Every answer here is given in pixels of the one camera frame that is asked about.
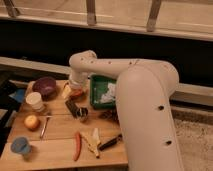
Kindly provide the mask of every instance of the fork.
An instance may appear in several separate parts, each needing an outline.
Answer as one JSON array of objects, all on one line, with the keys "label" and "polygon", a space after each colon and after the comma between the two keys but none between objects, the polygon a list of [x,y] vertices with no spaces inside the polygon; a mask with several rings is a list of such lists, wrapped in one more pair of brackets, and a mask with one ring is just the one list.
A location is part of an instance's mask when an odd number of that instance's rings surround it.
[{"label": "fork", "polygon": [[45,123],[44,123],[43,129],[42,129],[41,134],[40,134],[40,139],[42,139],[42,138],[43,138],[43,136],[44,136],[44,132],[45,132],[46,127],[47,127],[47,123],[48,123],[48,121],[49,121],[49,119],[50,119],[51,117],[52,117],[52,116],[51,116],[51,112],[50,112],[50,111],[48,111],[48,112],[46,113],[46,120],[45,120]]}]

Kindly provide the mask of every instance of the purple bowl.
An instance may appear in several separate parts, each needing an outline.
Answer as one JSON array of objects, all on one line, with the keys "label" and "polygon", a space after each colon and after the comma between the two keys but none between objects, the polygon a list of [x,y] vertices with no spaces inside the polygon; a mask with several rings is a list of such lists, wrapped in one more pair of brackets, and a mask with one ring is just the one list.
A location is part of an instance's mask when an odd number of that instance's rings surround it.
[{"label": "purple bowl", "polygon": [[50,96],[56,91],[56,80],[52,77],[42,77],[35,81],[33,91],[39,92],[42,97]]}]

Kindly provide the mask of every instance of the blue cup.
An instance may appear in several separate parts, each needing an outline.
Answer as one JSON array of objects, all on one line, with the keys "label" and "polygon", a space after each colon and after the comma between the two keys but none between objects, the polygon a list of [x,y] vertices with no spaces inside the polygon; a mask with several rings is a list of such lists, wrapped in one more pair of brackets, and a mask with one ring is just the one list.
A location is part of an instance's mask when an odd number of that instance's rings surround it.
[{"label": "blue cup", "polygon": [[31,150],[31,146],[25,137],[16,138],[10,147],[11,151],[17,154],[28,154]]}]

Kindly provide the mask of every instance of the carrot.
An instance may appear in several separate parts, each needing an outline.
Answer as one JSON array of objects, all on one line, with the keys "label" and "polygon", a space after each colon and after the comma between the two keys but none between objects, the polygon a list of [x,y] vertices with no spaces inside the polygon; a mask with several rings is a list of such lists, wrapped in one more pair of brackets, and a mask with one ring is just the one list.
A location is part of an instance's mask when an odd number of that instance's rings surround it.
[{"label": "carrot", "polygon": [[70,95],[71,99],[76,99],[84,94],[84,91],[82,89],[72,89],[72,93]]},{"label": "carrot", "polygon": [[80,132],[75,133],[75,140],[76,140],[76,152],[75,155],[73,156],[73,160],[77,161],[80,153],[81,153],[81,134]]}]

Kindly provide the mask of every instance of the wooden table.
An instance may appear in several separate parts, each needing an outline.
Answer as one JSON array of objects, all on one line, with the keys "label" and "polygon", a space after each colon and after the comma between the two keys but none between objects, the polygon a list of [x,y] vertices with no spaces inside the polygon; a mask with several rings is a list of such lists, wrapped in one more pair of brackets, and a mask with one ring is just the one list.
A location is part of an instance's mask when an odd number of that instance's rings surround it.
[{"label": "wooden table", "polygon": [[[87,98],[77,103],[78,106],[87,107],[89,119],[81,123],[74,119],[62,98],[62,88],[65,81],[57,81],[57,95],[54,99],[45,101],[45,105],[51,109],[52,117],[48,122],[43,140],[39,135],[45,121],[45,116],[38,115],[41,124],[38,130],[31,132],[26,129],[23,122],[26,116],[31,114],[32,109],[25,102],[14,120],[11,132],[0,160],[0,170],[44,170],[57,168],[84,168],[99,166],[127,166],[127,156],[123,142],[100,153],[100,158],[95,158],[86,142],[83,140],[82,151],[79,159],[73,161],[75,153],[76,131],[89,132],[92,134],[94,128],[99,129],[102,142],[115,137],[120,133],[118,124],[100,119],[100,111],[94,110],[89,104],[89,91]],[[31,92],[33,82],[29,83],[26,94]],[[27,158],[11,152],[11,142],[19,136],[27,137],[32,146],[32,151]]]}]

